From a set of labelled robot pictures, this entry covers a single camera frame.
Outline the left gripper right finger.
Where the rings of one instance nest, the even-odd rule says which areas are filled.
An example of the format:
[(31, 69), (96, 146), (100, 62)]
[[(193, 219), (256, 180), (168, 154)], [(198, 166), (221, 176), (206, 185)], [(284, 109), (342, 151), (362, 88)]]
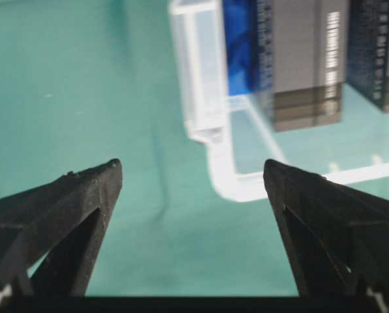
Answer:
[(389, 312), (389, 200), (273, 159), (263, 182), (298, 294)]

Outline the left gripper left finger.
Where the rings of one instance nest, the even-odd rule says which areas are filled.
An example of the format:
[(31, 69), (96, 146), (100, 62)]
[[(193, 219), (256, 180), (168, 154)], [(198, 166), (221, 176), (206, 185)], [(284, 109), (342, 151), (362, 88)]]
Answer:
[(0, 198), (0, 311), (17, 298), (85, 295), (121, 189), (114, 158)]

